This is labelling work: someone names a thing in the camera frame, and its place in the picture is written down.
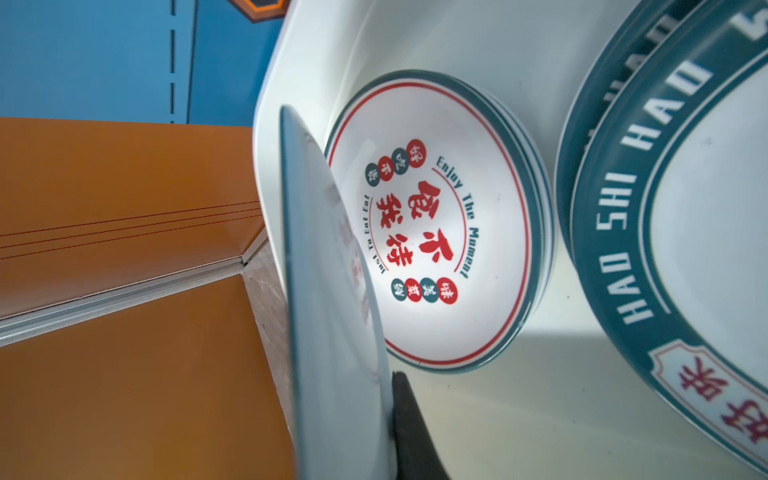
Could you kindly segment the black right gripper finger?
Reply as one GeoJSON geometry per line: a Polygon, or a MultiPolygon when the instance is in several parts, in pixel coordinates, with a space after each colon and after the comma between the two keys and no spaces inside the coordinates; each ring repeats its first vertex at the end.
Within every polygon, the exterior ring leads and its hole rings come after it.
{"type": "Polygon", "coordinates": [[[448,480],[407,375],[392,374],[397,479],[448,480]]]}

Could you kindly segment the white plate red characters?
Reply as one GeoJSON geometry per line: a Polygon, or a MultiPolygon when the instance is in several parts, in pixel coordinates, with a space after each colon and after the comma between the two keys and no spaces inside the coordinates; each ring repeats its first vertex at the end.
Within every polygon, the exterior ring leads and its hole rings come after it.
{"type": "Polygon", "coordinates": [[[439,373],[491,362],[540,304],[555,256],[549,179],[521,121],[456,77],[399,70],[348,101],[325,156],[388,351],[439,373]]]}
{"type": "Polygon", "coordinates": [[[360,245],[321,148],[290,106],[280,143],[299,476],[393,479],[389,370],[360,245]]]}

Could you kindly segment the green lettered rim plate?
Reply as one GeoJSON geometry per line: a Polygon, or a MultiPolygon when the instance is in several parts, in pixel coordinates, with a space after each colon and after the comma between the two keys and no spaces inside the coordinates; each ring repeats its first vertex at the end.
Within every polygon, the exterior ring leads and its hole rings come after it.
{"type": "Polygon", "coordinates": [[[705,1],[600,122],[575,182],[571,252],[635,372],[767,468],[767,5],[705,1]]]}
{"type": "Polygon", "coordinates": [[[555,201],[570,259],[572,194],[584,153],[609,107],[651,53],[697,8],[693,0],[641,1],[604,45],[564,123],[555,166],[555,201]]]}

